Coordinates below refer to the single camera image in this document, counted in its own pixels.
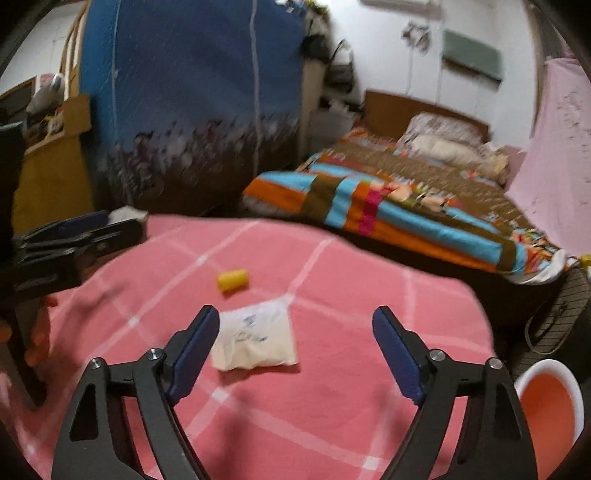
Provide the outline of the person's left hand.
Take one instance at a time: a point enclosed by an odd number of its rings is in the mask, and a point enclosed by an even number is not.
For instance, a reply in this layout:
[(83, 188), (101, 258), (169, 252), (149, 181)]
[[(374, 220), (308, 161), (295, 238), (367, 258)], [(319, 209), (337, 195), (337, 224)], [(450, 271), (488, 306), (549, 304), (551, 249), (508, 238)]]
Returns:
[(59, 304), (55, 295), (45, 296), (39, 304), (37, 317), (31, 327), (24, 360), (29, 367), (38, 367), (48, 359), (50, 351), (50, 310)]

